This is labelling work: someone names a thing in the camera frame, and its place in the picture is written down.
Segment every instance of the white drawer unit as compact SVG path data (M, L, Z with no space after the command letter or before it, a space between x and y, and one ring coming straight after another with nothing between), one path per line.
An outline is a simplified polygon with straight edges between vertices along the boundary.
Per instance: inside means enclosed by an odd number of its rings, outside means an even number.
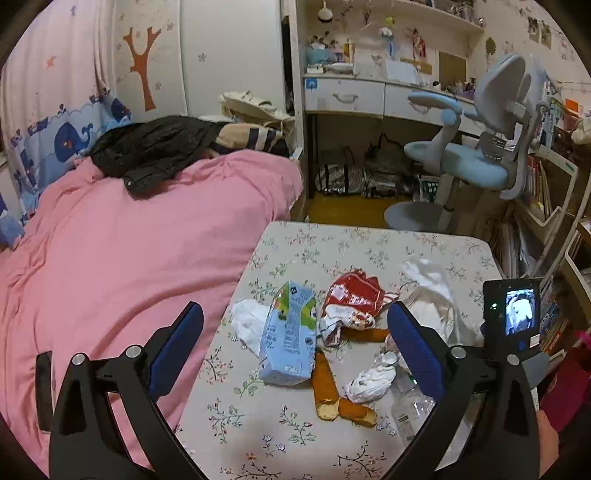
M385 94L385 116L396 116L399 118L408 118L434 125L442 125L441 110L439 108L428 108L419 105L413 105L408 101L408 94L412 92L422 92L423 90L413 89L400 85L386 85ZM458 100L462 108L474 109L470 103ZM460 132L475 135L477 137L484 131L484 126L470 118L462 115Z
M363 80L305 78L306 111L384 115L384 84Z
M407 118L428 124L438 124L441 112L434 108L413 105L408 101L408 95L413 91L409 87L386 85L384 115Z

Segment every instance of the small table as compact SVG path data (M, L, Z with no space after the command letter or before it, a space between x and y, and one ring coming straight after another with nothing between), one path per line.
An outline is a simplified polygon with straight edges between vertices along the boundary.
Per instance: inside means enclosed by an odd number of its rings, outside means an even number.
M434 233L272 223L230 305L243 299L270 305L278 288L291 280L315 289L320 311L332 282L351 268L365 270L378 277L384 290L404 296L414 283L402 272L402 264L413 255L447 271L465 321L480 325L482 284L500 278L491 250L474 238ZM258 359L238 340L230 321L228 307L177 429L177 437L208 478L380 478L394 464L404 446L392 415L391 391L370 405L378 414L373 428L341 418L320 420L309 382L276 387L258 378ZM341 392L371 367L380 347L343 341L327 351Z

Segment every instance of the chair armrest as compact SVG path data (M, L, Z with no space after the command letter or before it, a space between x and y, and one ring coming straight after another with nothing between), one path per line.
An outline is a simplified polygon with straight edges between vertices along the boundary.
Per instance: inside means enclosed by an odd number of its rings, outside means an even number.
M476 109L474 110L464 110L464 116L469 118L470 120L474 120L476 122L481 122L484 123L484 120L482 118L480 118L480 115L478 115L478 111Z
M408 95L408 101L415 105L440 108L441 110L451 109L456 115L462 115L462 107L453 98L440 93L413 92Z

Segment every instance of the red snack bag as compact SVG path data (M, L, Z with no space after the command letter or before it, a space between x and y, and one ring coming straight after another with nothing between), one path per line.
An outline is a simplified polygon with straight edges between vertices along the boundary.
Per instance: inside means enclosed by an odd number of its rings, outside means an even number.
M343 324L358 330L374 327L373 317L380 312L385 304L396 298L397 296L394 294L385 293L379 286L378 279L376 277L368 278L363 270L353 270L341 275L330 286L322 307L320 333L324 344L327 346L339 344L340 328ZM326 308L329 305L339 305L347 307L347 309L342 309L336 315L333 312L335 316L332 316L327 314ZM351 325L351 322L355 324L357 321L360 325Z

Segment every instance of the blue gripper pad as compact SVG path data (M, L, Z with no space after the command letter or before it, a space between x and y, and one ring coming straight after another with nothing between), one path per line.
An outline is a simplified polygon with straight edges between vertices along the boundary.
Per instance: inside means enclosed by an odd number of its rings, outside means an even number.
M153 401L168 395L203 331L203 310L190 303L174 332L150 366L148 392Z
M443 371L441 363L420 333L420 329L427 329L419 325L400 301L388 310L388 329L421 391L439 402L445 393Z

